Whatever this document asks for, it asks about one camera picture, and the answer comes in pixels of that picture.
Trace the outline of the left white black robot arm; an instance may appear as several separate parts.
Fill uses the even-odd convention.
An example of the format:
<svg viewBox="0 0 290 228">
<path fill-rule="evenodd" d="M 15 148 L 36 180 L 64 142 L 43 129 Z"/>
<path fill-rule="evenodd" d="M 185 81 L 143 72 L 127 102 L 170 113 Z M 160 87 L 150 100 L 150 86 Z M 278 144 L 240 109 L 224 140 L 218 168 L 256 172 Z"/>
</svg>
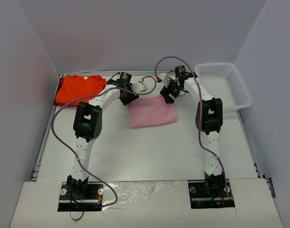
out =
<svg viewBox="0 0 290 228">
<path fill-rule="evenodd" d="M 71 193 L 78 199 L 88 194 L 89 174 L 84 169 L 88 169 L 93 144 L 102 132 L 103 111 L 117 99 L 120 99 L 123 105 L 127 105 L 139 98 L 135 91 L 136 86 L 130 82 L 131 78 L 129 73 L 122 72 L 118 79 L 107 81 L 99 97 L 88 102 L 79 102 L 77 105 L 73 130 L 77 138 L 75 152 L 78 157 L 73 162 L 67 185 L 72 188 Z"/>
</svg>

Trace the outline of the pink t shirt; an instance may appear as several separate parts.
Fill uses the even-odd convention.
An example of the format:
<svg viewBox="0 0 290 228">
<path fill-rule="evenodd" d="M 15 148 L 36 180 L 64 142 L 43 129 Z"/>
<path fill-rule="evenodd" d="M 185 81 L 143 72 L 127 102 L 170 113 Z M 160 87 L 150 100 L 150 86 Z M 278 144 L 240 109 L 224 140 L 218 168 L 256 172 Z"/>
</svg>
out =
<svg viewBox="0 0 290 228">
<path fill-rule="evenodd" d="M 161 95 L 141 97 L 127 105 L 130 128 L 143 128 L 172 124 L 178 116 L 172 104 Z"/>
</svg>

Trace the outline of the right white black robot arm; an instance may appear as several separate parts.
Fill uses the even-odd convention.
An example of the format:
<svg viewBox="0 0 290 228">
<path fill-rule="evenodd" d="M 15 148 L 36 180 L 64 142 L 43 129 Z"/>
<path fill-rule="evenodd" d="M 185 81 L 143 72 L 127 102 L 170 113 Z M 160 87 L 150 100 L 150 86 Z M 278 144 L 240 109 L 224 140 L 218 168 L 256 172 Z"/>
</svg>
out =
<svg viewBox="0 0 290 228">
<path fill-rule="evenodd" d="M 205 152 L 204 192 L 215 196 L 224 188 L 224 171 L 220 164 L 219 134 L 223 124 L 222 100 L 209 94 L 197 79 L 195 73 L 186 72 L 184 66 L 176 67 L 175 79 L 168 73 L 161 73 L 157 79 L 163 83 L 160 95 L 167 104 L 173 104 L 181 92 L 189 93 L 198 101 L 195 117 L 199 131 L 199 144 Z"/>
</svg>

